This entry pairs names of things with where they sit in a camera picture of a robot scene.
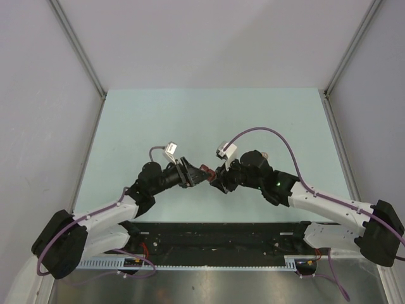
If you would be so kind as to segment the red pill organizer box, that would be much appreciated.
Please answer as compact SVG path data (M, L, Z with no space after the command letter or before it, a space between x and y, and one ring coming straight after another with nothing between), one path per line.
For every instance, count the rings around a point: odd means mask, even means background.
M199 169L208 174L208 178L207 178L208 182L213 182L216 179L216 172L214 170L212 170L211 168L209 168L208 166L202 164L199 167Z

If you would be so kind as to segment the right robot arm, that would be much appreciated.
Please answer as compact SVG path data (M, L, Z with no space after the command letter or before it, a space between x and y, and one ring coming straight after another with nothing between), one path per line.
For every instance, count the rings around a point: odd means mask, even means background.
M257 189L272 205L306 210L333 222L306 223L292 238L297 253L337 248L358 252L383 267L393 266L404 226L390 203L378 200L371 204L322 194L300 177L273 169L257 150L244 153L239 159L234 152L222 148L217 149L216 155L224 163L216 169L210 184L221 192L229 193L239 186Z

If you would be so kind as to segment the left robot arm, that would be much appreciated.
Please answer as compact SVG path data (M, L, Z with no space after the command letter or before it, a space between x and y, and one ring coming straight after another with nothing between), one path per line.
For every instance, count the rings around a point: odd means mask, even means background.
M127 231L123 223L140 217L155 204L155 196L175 186L187 189L214 177L205 165L195 167L185 158L161 168L146 163L130 187L104 206L82 213L56 212L34 241L31 252L37 257L37 275L62 279L79 263L106 251L122 249L135 252L138 235Z

